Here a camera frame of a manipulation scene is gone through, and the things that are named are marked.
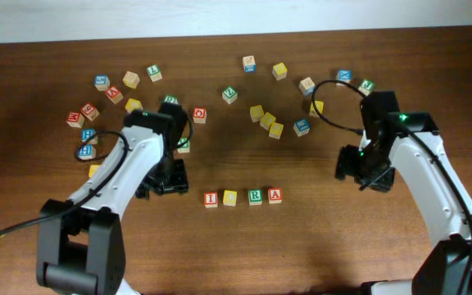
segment wood grain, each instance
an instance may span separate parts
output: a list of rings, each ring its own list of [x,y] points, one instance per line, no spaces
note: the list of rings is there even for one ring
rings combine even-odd
[[[257,73],[243,73],[253,54]],[[288,77],[275,81],[272,65]],[[144,67],[157,63],[163,80]],[[472,27],[386,29],[227,37],[126,39],[0,45],[0,229],[38,214],[49,199],[65,200],[87,178],[73,160],[79,129],[68,111],[91,102],[100,112],[85,127],[120,130],[128,98],[156,110],[165,94],[184,107],[205,107],[191,153],[183,156],[186,195],[133,200],[122,226],[125,277],[144,293],[289,293],[407,279],[429,254],[420,213],[402,179],[390,193],[358,192],[334,179],[339,148],[354,134],[310,118],[298,138],[293,122],[307,118],[297,83],[349,68],[397,93],[401,109],[430,111],[447,154],[472,196]],[[142,78],[121,83],[127,70]],[[125,99],[113,105],[93,87],[106,73]],[[232,105],[221,98],[238,91]],[[325,87],[325,114],[360,126],[358,97]],[[285,124],[280,140],[252,123],[261,104]],[[98,152],[114,143],[105,141]],[[249,207],[247,189],[280,186],[284,202]],[[238,191],[236,207],[205,209],[202,194]],[[0,239],[0,294],[49,294],[35,282],[36,228]]]

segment white wall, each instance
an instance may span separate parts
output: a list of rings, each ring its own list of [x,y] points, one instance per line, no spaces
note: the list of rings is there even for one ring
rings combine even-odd
[[[472,0],[0,0],[0,43],[472,25]]]

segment white background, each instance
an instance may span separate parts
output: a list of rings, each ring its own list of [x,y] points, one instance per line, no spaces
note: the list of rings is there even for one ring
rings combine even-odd
[[[472,25],[470,0],[0,0],[0,43]]]

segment brown wooden surface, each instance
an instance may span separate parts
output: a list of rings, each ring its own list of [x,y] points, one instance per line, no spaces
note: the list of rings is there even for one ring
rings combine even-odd
[[[256,74],[244,74],[252,54]],[[276,82],[275,63],[288,67]],[[163,80],[144,68],[157,63]],[[184,155],[190,191],[133,200],[122,222],[125,277],[144,293],[288,293],[312,286],[356,286],[406,279],[429,254],[424,222],[401,177],[390,193],[334,179],[339,148],[354,134],[309,119],[298,138],[293,122],[307,117],[297,83],[352,69],[392,89],[402,110],[430,111],[447,155],[472,196],[472,27],[388,29],[181,39],[127,39],[0,45],[0,229],[38,214],[49,199],[65,200],[89,165],[72,158],[80,129],[65,122],[86,102],[100,116],[84,127],[120,130],[127,98],[156,110],[174,94],[190,110],[206,107]],[[141,83],[128,90],[127,70]],[[105,73],[125,99],[112,104],[93,86]],[[233,85],[238,100],[221,98]],[[358,97],[325,87],[325,114],[360,126]],[[285,125],[280,140],[252,123],[261,104]],[[106,141],[99,152],[112,147]],[[249,188],[280,186],[284,202],[249,207]],[[202,194],[238,191],[236,207],[205,209]],[[49,294],[35,282],[35,227],[0,239],[0,294]]]

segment toy cube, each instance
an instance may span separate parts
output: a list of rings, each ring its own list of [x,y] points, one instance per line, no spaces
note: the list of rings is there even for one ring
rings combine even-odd
[[[315,104],[320,114],[322,114],[322,112],[324,111],[324,102],[315,101]],[[311,102],[311,109],[309,110],[309,116],[320,118],[320,116],[318,116],[318,114],[316,113],[315,107],[312,105],[312,102]]]
[[[96,156],[96,149],[87,144],[84,145],[78,152],[78,156],[81,160],[90,160]]]
[[[269,136],[271,138],[279,139],[282,136],[283,130],[284,130],[284,125],[275,122],[270,126]]]
[[[232,206],[236,207],[236,198],[238,197],[238,193],[235,191],[224,191],[223,193],[223,204],[225,206]]]
[[[254,56],[248,56],[243,58],[243,70],[246,73],[256,72],[256,62]]]
[[[287,67],[285,67],[283,62],[272,67],[272,75],[276,78],[276,81],[287,77]]]
[[[311,77],[307,77],[300,81],[298,87],[302,91],[303,95],[309,95],[315,90],[315,83],[312,82]]]
[[[96,119],[97,116],[99,116],[98,109],[95,106],[93,106],[92,103],[90,102],[87,102],[87,104],[81,107],[81,112],[89,120],[94,120]]]
[[[218,193],[205,193],[203,195],[203,202],[205,203],[205,208],[216,208],[218,207]]]
[[[131,87],[132,89],[136,89],[139,83],[138,74],[128,71],[127,74],[125,74],[125,77],[123,77],[123,83],[125,84],[125,86]]]
[[[143,109],[143,107],[141,106],[141,102],[139,100],[129,98],[127,104],[125,105],[125,110],[127,110],[128,113],[131,113],[133,110],[136,109]]]
[[[117,104],[121,99],[123,99],[123,94],[121,94],[120,90],[114,85],[107,89],[105,94],[110,100],[112,100],[112,102],[114,102],[114,104]]]
[[[283,199],[281,188],[269,188],[269,204],[280,204]]]
[[[66,123],[72,127],[81,128],[83,127],[83,123],[85,122],[85,118],[78,112],[70,111],[69,116],[66,118]]]
[[[374,88],[374,83],[367,79],[364,79],[364,81],[361,82],[361,85],[358,88],[358,90],[360,90],[360,92],[362,92],[365,95],[369,95],[370,92],[373,91],[373,88]]]
[[[178,98],[175,98],[172,95],[165,95],[165,98],[163,98],[163,102],[174,103],[179,105]]]
[[[306,119],[301,119],[294,123],[294,132],[298,137],[309,133],[309,122]]]
[[[263,117],[263,108],[261,105],[251,107],[252,122],[257,122]]]
[[[350,70],[339,70],[336,74],[336,80],[351,83],[352,75]],[[344,84],[336,83],[338,86],[345,86]]]
[[[94,175],[94,173],[96,173],[96,171],[98,171],[99,167],[101,167],[101,165],[95,165],[95,164],[92,164],[90,166],[90,168],[88,168],[88,177],[91,178],[92,175]]]
[[[183,145],[183,147],[178,147],[178,152],[179,153],[187,153],[190,152],[190,141],[187,141],[187,138],[181,138],[178,141],[178,145],[187,142],[186,144]]]
[[[238,99],[238,93],[234,88],[228,87],[226,90],[223,91],[221,97],[228,103],[233,103],[236,99]]]
[[[261,189],[251,189],[249,190],[249,205],[261,205],[263,202],[263,196],[261,195]]]
[[[163,79],[161,75],[160,67],[157,65],[149,66],[147,68],[148,77],[151,79],[152,82],[156,82],[158,80]]]
[[[94,129],[83,129],[81,130],[81,141],[85,142],[87,139],[91,138],[96,132]],[[92,140],[90,140],[87,144],[97,144],[98,143],[98,137],[94,136]]]
[[[269,131],[270,126],[276,121],[276,117],[272,116],[269,112],[266,112],[260,119],[260,126]]]
[[[99,91],[107,91],[111,86],[111,81],[105,75],[97,75],[96,78],[94,78],[94,86],[96,86]]]
[[[207,109],[194,107],[193,120],[194,123],[205,124],[207,122]]]

